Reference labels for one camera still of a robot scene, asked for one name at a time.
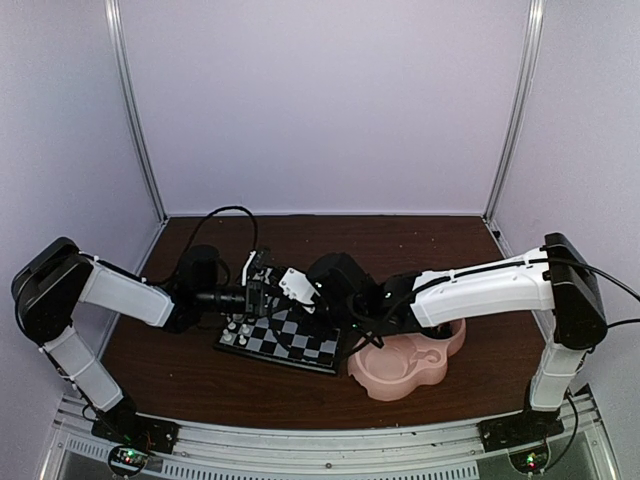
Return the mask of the black and white chessboard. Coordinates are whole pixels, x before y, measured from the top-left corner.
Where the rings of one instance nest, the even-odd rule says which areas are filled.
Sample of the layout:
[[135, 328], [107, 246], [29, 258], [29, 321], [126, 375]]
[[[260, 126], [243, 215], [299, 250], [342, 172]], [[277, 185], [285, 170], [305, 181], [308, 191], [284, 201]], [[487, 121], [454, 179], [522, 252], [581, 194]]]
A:
[[[267, 308], [262, 317], [251, 318], [235, 314], [227, 322], [235, 322], [237, 329], [223, 329], [213, 348], [220, 352], [253, 358], [296, 369], [335, 375], [339, 371], [339, 347], [341, 331], [320, 317], [319, 308], [309, 314], [297, 302], [284, 296], [278, 283], [282, 274], [268, 278], [272, 289]], [[250, 333], [241, 332], [243, 324], [250, 326]], [[233, 335], [231, 344], [221, 341], [223, 332]], [[238, 344], [239, 336], [247, 338], [247, 344]]]

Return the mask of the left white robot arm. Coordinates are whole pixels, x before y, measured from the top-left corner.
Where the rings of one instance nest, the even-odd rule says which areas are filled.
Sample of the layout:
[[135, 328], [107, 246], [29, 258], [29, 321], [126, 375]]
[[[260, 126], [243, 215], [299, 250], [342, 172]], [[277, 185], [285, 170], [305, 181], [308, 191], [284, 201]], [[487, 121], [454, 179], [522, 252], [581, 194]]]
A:
[[281, 290], [273, 269], [257, 267], [258, 258], [257, 251], [251, 252], [240, 284], [221, 284], [218, 274], [227, 268], [218, 250], [196, 245], [181, 255], [168, 283], [159, 286], [60, 237], [13, 278], [15, 318], [22, 333], [88, 402], [107, 412], [106, 429], [121, 443], [133, 444], [143, 436], [143, 421], [120, 405], [123, 389], [74, 326], [77, 304], [105, 308], [171, 333], [189, 329], [206, 312], [260, 317]]

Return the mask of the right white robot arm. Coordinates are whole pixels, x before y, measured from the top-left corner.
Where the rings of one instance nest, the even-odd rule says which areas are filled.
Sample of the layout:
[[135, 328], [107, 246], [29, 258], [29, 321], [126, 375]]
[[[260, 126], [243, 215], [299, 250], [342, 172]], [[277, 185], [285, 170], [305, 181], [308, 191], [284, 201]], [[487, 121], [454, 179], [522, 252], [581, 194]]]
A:
[[446, 376], [467, 322], [487, 315], [548, 311], [554, 327], [526, 384], [519, 440], [551, 424], [588, 350], [607, 334], [593, 271], [561, 233], [542, 246], [495, 262], [448, 271], [403, 273], [376, 283], [345, 253], [317, 260], [298, 277], [301, 308], [314, 319], [353, 322], [363, 337], [343, 356], [348, 372], [378, 401], [396, 401]]

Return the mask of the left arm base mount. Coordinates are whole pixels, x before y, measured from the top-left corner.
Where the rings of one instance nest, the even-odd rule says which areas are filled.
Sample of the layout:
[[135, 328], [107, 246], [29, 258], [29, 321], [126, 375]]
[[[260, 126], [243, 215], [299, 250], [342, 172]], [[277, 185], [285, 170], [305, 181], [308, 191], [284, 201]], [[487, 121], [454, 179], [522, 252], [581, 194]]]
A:
[[150, 417], [138, 417], [138, 427], [133, 433], [118, 434], [100, 420], [91, 428], [95, 437], [134, 447], [144, 452], [171, 454], [178, 439], [177, 423]]

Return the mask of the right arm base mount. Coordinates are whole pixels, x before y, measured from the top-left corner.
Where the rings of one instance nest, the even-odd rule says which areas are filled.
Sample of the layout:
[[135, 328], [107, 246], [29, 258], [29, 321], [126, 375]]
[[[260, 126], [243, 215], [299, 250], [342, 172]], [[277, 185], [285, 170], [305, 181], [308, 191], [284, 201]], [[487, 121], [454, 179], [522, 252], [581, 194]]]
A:
[[486, 452], [539, 442], [564, 432], [556, 414], [536, 411], [484, 420], [477, 427]]

